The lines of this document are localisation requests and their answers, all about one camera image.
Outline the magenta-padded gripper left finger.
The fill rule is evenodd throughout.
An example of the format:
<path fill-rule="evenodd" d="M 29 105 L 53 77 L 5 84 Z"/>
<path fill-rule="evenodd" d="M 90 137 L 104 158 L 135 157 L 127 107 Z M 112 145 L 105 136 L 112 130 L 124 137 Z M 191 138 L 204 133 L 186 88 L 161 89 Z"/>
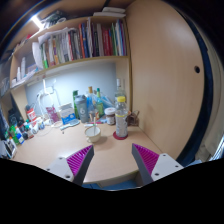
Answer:
<path fill-rule="evenodd" d="M 57 158 L 46 171 L 81 186 L 93 156 L 94 147 L 89 145 L 67 158 Z"/>

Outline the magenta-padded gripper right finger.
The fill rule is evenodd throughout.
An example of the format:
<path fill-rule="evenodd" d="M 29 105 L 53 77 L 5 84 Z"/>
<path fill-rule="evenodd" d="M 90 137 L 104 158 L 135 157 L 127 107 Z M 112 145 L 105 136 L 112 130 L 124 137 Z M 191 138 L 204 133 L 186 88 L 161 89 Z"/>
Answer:
<path fill-rule="evenodd" d="M 132 155 L 137 163 L 143 185 L 183 169 L 183 166 L 167 153 L 157 154 L 135 143 L 132 144 Z"/>

